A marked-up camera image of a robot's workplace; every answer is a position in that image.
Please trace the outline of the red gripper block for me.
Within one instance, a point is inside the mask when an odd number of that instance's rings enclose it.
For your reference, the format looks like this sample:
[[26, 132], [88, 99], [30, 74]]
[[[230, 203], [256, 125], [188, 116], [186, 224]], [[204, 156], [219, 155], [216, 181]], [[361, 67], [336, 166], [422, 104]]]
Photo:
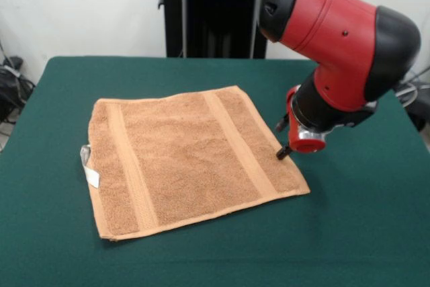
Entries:
[[277, 153], [278, 160], [284, 160], [292, 152], [315, 153], [326, 147], [326, 132], [317, 132], [303, 126], [293, 112], [292, 102], [294, 95], [300, 88], [299, 85], [291, 88], [286, 97], [287, 114], [276, 124], [275, 130], [282, 132], [287, 126], [288, 144], [284, 145]]

